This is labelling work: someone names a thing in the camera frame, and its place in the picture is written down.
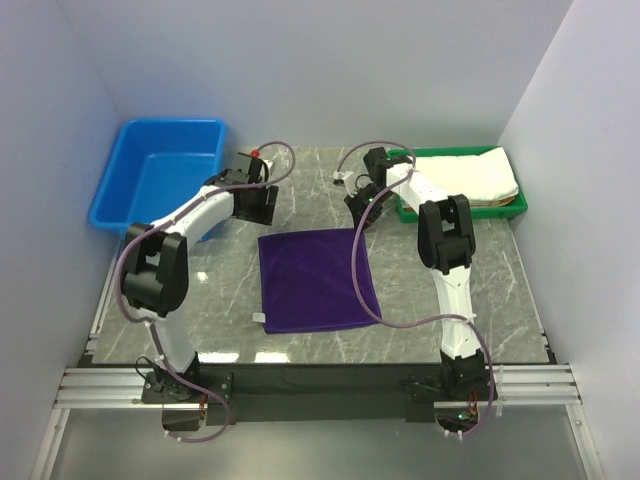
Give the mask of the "orange Doraemon towel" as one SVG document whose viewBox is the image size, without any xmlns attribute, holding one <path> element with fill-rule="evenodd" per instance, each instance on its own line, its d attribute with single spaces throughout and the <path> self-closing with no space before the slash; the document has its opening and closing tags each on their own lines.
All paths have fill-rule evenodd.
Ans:
<svg viewBox="0 0 640 480">
<path fill-rule="evenodd" d="M 503 207 L 516 199 L 515 196 L 506 197 L 499 200 L 470 200 L 470 206 L 472 208 L 498 208 Z M 400 197 L 397 198 L 400 208 L 405 212 L 413 212 L 412 207 L 405 200 Z"/>
</svg>

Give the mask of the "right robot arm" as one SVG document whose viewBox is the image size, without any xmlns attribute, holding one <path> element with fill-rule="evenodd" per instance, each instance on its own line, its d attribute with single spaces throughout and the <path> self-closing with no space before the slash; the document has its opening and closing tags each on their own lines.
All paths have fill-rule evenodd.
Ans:
<svg viewBox="0 0 640 480">
<path fill-rule="evenodd" d="M 414 151 L 391 156 L 383 147 L 370 149 L 363 157 L 370 183 L 347 195 L 355 236 L 351 251 L 351 275 L 356 297 L 367 314 L 390 328 L 408 329 L 442 322 L 440 379 L 427 389 L 452 399 L 490 381 L 486 365 L 490 353 L 474 324 L 470 273 L 476 240 L 471 209 L 466 196 L 450 195 L 416 169 Z M 357 254 L 364 229 L 380 216 L 381 206 L 397 195 L 418 214 L 417 251 L 435 282 L 439 313 L 408 324 L 384 320 L 368 306 L 360 291 Z"/>
</svg>

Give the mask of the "purple towel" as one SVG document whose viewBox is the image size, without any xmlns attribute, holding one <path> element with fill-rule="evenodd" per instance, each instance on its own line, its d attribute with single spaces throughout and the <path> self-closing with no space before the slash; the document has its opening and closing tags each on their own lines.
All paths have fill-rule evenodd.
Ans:
<svg viewBox="0 0 640 480">
<path fill-rule="evenodd" d="M 267 334 L 368 327 L 381 315 L 363 238 L 353 287 L 352 228 L 294 231 L 258 239 L 263 329 Z"/>
</svg>

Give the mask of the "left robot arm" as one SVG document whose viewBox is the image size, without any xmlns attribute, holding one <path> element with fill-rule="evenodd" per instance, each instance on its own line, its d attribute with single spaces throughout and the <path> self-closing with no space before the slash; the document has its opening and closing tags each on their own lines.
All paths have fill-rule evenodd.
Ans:
<svg viewBox="0 0 640 480">
<path fill-rule="evenodd" d="M 228 219 L 272 223 L 279 187 L 270 182 L 271 167 L 258 150 L 239 153 L 183 205 L 150 224 L 133 223 L 126 232 L 117 263 L 118 302 L 133 323 L 150 330 L 157 364 L 171 371 L 165 388 L 177 401 L 191 401 L 201 389 L 197 352 L 181 314 L 190 249 Z"/>
</svg>

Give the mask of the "white towel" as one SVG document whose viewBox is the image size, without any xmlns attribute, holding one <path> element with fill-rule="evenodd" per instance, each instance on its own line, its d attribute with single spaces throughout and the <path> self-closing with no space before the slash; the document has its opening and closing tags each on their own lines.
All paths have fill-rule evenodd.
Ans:
<svg viewBox="0 0 640 480">
<path fill-rule="evenodd" d="M 499 200 L 517 196 L 519 185 L 501 147 L 476 155 L 418 156 L 416 170 L 448 194 L 468 200 Z"/>
</svg>

